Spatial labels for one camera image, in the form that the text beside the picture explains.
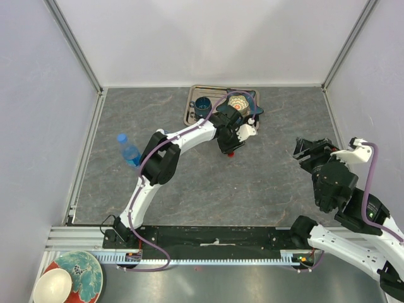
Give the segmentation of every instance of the metal tray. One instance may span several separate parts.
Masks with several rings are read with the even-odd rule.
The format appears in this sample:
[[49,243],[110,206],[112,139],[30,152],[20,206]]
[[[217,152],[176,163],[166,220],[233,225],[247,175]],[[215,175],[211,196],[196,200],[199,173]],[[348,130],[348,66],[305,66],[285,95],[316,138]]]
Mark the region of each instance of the metal tray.
[[[233,87],[220,87],[220,86],[203,86],[194,85],[189,89],[188,100],[185,106],[184,123],[185,125],[193,125],[197,120],[194,118],[194,109],[189,106],[190,101],[195,101],[199,97],[208,97],[212,105],[214,105],[217,100],[227,93],[228,89],[233,90],[252,90],[250,88],[233,88]],[[259,106],[259,92],[257,90],[252,90],[255,92],[255,100],[257,101],[257,106]]]

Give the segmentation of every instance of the gray floor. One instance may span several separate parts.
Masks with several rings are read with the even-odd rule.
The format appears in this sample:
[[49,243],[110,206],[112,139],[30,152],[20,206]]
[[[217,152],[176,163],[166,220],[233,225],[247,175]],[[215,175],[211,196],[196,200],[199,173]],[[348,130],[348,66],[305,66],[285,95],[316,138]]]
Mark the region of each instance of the gray floor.
[[150,274],[104,266],[100,303],[383,303],[378,283],[352,265],[326,254],[312,273],[278,266],[176,266]]
[[[311,176],[292,158],[295,139],[335,134],[320,88],[257,88],[261,97],[258,136],[229,158],[216,141],[181,156],[174,178],[156,194],[145,224],[291,226],[307,215],[339,226],[314,204]],[[185,127],[188,88],[110,89],[81,188],[74,223],[101,223],[118,215],[136,184],[116,136],[127,133],[140,150],[158,128]]]

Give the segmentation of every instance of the mug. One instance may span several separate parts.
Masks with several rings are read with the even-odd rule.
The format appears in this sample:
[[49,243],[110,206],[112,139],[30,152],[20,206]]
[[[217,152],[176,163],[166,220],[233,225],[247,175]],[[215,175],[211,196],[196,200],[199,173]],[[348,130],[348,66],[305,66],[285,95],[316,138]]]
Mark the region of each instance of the mug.
[[200,97],[196,101],[190,101],[189,107],[194,109],[195,115],[199,118],[206,119],[212,110],[212,103],[208,97]]

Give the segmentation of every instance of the plate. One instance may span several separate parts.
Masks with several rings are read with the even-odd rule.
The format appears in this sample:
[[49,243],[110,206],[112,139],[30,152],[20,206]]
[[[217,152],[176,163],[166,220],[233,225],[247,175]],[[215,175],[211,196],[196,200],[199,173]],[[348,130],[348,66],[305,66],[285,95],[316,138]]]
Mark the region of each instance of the plate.
[[66,270],[73,281],[72,292],[65,303],[96,303],[102,290],[102,269],[95,257],[86,251],[70,251],[53,261],[45,273],[54,268]]

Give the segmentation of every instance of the white backdrop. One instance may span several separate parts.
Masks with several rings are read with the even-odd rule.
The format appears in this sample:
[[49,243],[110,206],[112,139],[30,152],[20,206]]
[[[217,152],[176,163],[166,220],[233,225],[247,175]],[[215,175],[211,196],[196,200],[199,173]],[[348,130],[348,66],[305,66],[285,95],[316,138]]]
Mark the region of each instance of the white backdrop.
[[365,0],[57,0],[103,86],[320,84]]
[[[404,1],[379,1],[329,89],[343,141],[380,149],[375,194],[404,228]],[[364,187],[368,165],[352,166]]]
[[0,294],[28,302],[97,101],[43,0],[0,2]]

